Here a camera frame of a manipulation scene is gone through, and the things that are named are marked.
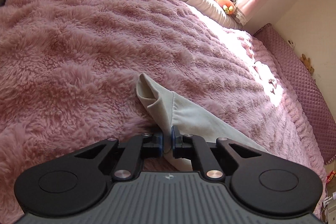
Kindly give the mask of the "pink quilted headboard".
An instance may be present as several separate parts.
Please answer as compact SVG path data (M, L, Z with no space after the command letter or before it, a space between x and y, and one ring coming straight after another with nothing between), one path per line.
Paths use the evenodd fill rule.
M280 65L313 128L323 160L329 164L335 159L335 120L315 80L272 24L260 28L254 37L264 44Z

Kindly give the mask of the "pink fluffy blanket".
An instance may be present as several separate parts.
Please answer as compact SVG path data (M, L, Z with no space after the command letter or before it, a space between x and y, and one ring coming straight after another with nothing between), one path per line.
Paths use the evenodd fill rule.
M193 101L270 153L315 171L323 158L291 88L271 96L263 43L179 0L7 0L1 7L1 223L22 210L26 169L109 136L155 127L138 77Z

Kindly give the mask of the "orange plush toy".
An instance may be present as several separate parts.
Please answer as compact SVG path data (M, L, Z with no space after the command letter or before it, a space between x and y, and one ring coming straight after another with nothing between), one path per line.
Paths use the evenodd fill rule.
M214 0L227 15L232 15L235 10L235 5L230 0Z

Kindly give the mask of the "brown plush toy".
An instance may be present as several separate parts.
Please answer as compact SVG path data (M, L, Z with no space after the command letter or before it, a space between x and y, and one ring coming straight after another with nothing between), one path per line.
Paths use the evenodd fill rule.
M306 57L304 54L301 55L299 58L300 61L303 63L303 65L306 67L306 69L309 71L311 75L314 73L314 68L311 65L311 61L309 57Z

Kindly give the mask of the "light grey sweatshirt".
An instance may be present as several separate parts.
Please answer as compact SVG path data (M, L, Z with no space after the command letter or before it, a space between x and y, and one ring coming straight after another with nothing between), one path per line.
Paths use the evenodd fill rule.
M266 152L266 149L231 127L214 114L191 102L178 93L170 91L145 73L139 75L136 93L143 107L163 131L163 156L177 170L191 171L191 161L174 159L171 144L171 129L177 126L183 135L201 136L208 142L225 137L243 145Z

